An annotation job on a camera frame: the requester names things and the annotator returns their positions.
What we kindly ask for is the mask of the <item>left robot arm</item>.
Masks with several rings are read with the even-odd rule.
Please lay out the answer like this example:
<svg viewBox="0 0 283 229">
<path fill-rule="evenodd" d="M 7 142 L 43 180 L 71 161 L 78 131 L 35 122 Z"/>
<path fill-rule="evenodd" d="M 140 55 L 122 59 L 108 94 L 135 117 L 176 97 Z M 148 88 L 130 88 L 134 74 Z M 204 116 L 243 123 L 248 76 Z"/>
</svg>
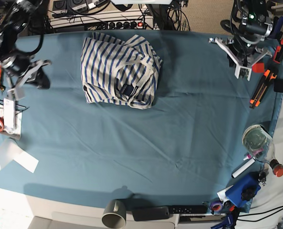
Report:
<svg viewBox="0 0 283 229">
<path fill-rule="evenodd" d="M 227 53 L 230 67 L 235 68 L 237 79 L 251 78 L 253 67 L 266 55 L 272 56 L 268 48 L 257 45 L 265 41 L 273 31 L 273 16 L 267 10 L 264 0 L 235 0 L 228 20 L 220 22 L 221 27 L 232 37 L 209 38 Z"/>
</svg>

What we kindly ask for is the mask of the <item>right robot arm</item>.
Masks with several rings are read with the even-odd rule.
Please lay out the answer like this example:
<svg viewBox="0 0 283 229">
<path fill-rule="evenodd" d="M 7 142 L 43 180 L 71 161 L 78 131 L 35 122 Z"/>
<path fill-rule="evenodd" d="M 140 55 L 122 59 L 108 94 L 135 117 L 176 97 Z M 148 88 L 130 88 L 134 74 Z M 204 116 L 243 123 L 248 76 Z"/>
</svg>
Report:
<svg viewBox="0 0 283 229">
<path fill-rule="evenodd" d="M 22 86 L 26 83 L 38 89 L 50 88 L 50 80 L 42 67 L 50 65 L 51 61 L 31 61 L 42 48 L 44 27 L 40 31 L 39 44 L 33 51 L 26 52 L 16 47 L 18 35 L 25 30 L 32 17 L 44 19 L 38 10 L 41 4 L 41 0 L 15 0 L 0 17 L 0 69 L 6 73 L 7 93 L 11 100 L 18 101 L 24 97 Z"/>
</svg>

